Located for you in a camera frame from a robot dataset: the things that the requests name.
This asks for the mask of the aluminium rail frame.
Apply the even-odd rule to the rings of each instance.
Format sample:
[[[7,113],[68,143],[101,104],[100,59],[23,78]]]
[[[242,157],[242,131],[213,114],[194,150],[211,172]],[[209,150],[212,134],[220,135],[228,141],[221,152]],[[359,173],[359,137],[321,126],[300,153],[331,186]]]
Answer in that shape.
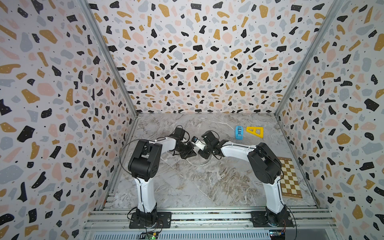
[[[340,240],[335,221],[326,209],[314,207],[289,207],[295,227],[255,228],[251,222],[252,211],[262,207],[179,208],[160,209],[171,212],[169,229],[130,229],[132,212],[128,210],[94,211],[84,227],[83,240],[92,240],[98,232],[142,231],[146,237],[157,237],[162,231],[217,231],[217,230],[268,230],[270,240]]]

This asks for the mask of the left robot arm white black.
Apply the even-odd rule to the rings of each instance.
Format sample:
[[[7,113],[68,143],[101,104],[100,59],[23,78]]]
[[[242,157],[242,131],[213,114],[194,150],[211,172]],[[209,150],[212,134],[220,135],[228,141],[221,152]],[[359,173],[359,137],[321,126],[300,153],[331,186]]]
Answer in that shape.
[[[189,135],[182,126],[166,137],[154,141],[140,139],[128,164],[128,171],[135,180],[138,190],[138,205],[134,213],[134,221],[154,225],[158,220],[157,202],[155,200],[154,177],[160,166],[163,153],[172,152],[182,159],[195,157],[194,146],[189,142]]]

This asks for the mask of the yellow triangular plastic piece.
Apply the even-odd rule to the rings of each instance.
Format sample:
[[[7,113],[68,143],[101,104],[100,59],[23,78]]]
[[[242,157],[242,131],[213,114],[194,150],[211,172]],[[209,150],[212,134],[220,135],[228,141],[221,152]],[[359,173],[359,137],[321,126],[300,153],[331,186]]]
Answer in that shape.
[[[264,138],[264,128],[263,127],[246,127],[246,132],[252,134],[261,139]]]

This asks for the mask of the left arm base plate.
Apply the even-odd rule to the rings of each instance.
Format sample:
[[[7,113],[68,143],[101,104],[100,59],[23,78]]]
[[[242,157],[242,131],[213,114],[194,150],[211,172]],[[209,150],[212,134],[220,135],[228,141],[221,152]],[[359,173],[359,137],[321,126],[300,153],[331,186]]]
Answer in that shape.
[[[144,212],[133,213],[130,217],[130,229],[169,229],[171,227],[171,212],[154,212],[145,214]]]

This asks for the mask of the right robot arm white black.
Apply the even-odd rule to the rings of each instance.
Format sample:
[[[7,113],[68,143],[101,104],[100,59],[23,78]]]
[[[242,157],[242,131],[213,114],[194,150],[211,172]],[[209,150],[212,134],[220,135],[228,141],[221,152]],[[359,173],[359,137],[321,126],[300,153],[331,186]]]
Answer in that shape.
[[[228,140],[219,140],[212,131],[205,132],[202,140],[192,138],[192,144],[205,159],[210,156],[231,157],[249,162],[256,178],[263,183],[266,195],[266,223],[278,226],[284,221],[287,207],[282,199],[282,164],[265,143],[242,145]]]

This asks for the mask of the wooden checkerboard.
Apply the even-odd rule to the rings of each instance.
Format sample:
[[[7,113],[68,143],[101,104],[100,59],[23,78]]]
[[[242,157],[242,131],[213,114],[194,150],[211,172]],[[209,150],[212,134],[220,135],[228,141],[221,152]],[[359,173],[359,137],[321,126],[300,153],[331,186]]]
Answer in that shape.
[[[282,194],[286,198],[302,199],[299,180],[292,159],[280,158],[282,163],[281,188]]]

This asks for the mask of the white vent grille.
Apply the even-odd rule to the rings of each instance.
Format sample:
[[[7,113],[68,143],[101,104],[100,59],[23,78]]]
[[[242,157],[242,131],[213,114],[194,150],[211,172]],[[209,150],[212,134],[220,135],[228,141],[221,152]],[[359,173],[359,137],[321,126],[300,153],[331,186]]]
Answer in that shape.
[[[146,237],[142,231],[98,232],[93,240],[270,240],[268,230],[162,231],[157,237]]]

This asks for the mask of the blue tape dispenser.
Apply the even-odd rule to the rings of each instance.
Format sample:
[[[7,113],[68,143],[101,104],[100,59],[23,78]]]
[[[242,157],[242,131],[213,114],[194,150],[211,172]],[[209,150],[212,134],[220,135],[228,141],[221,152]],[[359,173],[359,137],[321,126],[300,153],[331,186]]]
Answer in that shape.
[[[244,128],[242,126],[236,126],[236,128],[235,128],[235,138],[236,138],[236,140],[243,140],[243,138],[244,138]]]

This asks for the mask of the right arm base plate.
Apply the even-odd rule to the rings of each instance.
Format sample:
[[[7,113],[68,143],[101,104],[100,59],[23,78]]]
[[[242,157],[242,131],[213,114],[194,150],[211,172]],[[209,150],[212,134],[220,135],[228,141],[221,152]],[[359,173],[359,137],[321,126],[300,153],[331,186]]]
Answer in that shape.
[[[296,226],[293,222],[293,217],[291,217],[287,211],[283,211],[279,214],[270,211],[252,211],[251,222],[255,228],[283,228]]]

